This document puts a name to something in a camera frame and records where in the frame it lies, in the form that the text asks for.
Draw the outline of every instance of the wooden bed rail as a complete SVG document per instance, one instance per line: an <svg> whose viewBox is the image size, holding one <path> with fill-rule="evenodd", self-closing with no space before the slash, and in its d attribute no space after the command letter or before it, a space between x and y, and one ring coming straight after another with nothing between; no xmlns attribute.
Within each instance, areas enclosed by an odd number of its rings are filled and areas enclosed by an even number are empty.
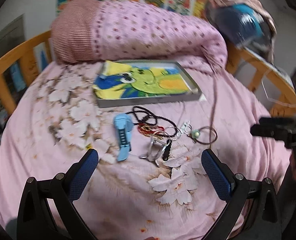
<svg viewBox="0 0 296 240"><path fill-rule="evenodd" d="M226 70L229 73L234 74L237 71L241 59L249 62L249 64L256 68L254 77L247 87L250 91L255 92L259 87L262 78L266 76L281 91L281 96L278 101L285 105L296 105L296 95L293 87L291 87L280 75L271 71L268 63L260 60L246 49L236 49L231 43L227 44L227 49L228 61ZM274 104L270 110L270 114L271 116L293 116L296 114L296 107Z"/></svg>
<svg viewBox="0 0 296 240"><path fill-rule="evenodd" d="M41 43L45 43L45 52L48 62L52 61L50 53L50 45L48 39L50 38L50 31L35 36L34 38L23 42L10 52L6 53L0 58L0 100L9 115L11 115L15 108L16 103L8 89L4 71L9 68L14 62L19 60L21 73L27 86L29 86L35 78L39 75L37 61L34 56L34 47Z"/></svg>

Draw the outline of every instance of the white cable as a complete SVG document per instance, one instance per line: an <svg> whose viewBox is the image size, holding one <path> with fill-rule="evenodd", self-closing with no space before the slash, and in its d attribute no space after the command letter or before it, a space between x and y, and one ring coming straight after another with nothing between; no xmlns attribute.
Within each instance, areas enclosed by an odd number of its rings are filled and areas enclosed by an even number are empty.
<svg viewBox="0 0 296 240"><path fill-rule="evenodd" d="M266 77L267 74L269 74L271 71L272 71L272 69L269 68L269 69L264 73L264 75L263 75L263 77L262 77L262 79L261 79L261 83L262 83L262 86L263 86L263 90L264 90L265 96L267 97L267 99L268 99L270 102L276 103L276 104L278 104L278 105L280 105L280 106L285 106L285 107L295 108L295 107L296 107L296 104L287 104L287 103L281 102L281 101L279 101L279 100L276 100L276 99L273 99L273 98L268 97L268 95L267 95L267 91L266 91L266 89L265 89L265 87L264 87L264 85L263 85L263 78Z"/></svg>

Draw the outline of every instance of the white wall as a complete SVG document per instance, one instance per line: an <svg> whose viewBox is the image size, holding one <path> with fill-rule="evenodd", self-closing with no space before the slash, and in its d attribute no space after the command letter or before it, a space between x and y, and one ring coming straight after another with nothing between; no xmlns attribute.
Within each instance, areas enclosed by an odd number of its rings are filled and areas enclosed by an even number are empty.
<svg viewBox="0 0 296 240"><path fill-rule="evenodd" d="M291 74L296 67L296 13L287 7L285 0L260 1L274 18L278 31L275 64ZM49 29L56 17L56 0L6 0L0 8L0 31L21 14L24 14L25 38L30 39ZM236 78L248 85L252 73L254 72L249 67L244 67ZM269 86L269 91L272 96L277 97L278 92L272 86ZM262 89L259 89L257 97L269 107L262 95Z"/></svg>

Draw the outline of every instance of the pink cloth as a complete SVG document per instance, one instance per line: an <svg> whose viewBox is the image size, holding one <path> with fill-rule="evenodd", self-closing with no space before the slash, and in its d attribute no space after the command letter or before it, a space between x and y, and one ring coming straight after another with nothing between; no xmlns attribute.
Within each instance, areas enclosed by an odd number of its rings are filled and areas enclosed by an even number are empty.
<svg viewBox="0 0 296 240"><path fill-rule="evenodd" d="M190 120L194 129L212 124L218 140L211 148L222 162L247 179L270 177L279 188L290 153L283 143L251 136L251 125L269 113L254 94L225 71L227 49L220 34L194 17L182 17L147 5L141 8L136 3L117 4L114 7L115 3L107 3L102 27L96 29L94 23L93 34L96 35L96 30L100 34L98 39L92 37L93 46L99 44L98 54L117 59L144 57L145 52L147 58L158 58L177 52L168 57L186 68L207 98L201 102L144 107L178 126L186 120ZM165 19L170 22L163 25L154 17L148 18L147 29L138 28L135 32L130 26L133 19L124 19L125 22L121 19L125 13L120 6L127 8L128 14L138 13L141 17L146 12L163 14L160 18L163 21L167 15ZM119 34L114 30L116 19ZM138 49L129 53L132 47ZM200 154L207 146L194 144L182 136L172 143L169 161L157 168L138 158L147 151L149 138L134 129L131 154L126 161L116 163L119 149L112 121L116 114L131 107L98 109L91 85L101 65L98 62L60 66L53 62L28 88L7 124L0 146L0 223L5 226L17 216L28 177L51 179L58 172L66 172L84 155L86 146L91 145L101 159L74 205L98 239L201 238L225 206L201 166ZM202 140L208 137L201 135ZM53 203L50 207L57 224L62 226ZM245 208L235 230L243 223L246 212Z"/></svg>

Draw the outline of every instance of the braided black rope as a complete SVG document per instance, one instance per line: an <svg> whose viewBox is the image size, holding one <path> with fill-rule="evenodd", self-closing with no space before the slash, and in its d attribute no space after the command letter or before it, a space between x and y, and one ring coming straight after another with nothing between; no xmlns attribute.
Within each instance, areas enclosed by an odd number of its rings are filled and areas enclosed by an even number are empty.
<svg viewBox="0 0 296 240"><path fill-rule="evenodd" d="M138 117L138 113L144 113L146 115L142 119L140 119ZM163 116L155 115L153 112L149 111L147 108L144 108L142 106L134 106L132 108L132 110L129 111L129 112L127 112L126 114L133 114L134 115L134 117L135 117L135 119L137 121L136 123L134 123L134 125L138 125L140 123L144 123L146 125L155 126L155 125L158 124L158 120L165 120L165 121L167 121L168 123L170 123L174 127L174 134L172 134L172 135L169 136L171 138L172 137L175 137L176 134L177 134L177 132L179 131L178 127L176 126L176 124L173 121L171 121L171 120L169 120L169 119L167 119L167 118L165 118ZM154 123L147 122L149 119L153 119L155 122ZM160 136L160 137L168 137L165 134L158 134L158 136Z"/></svg>

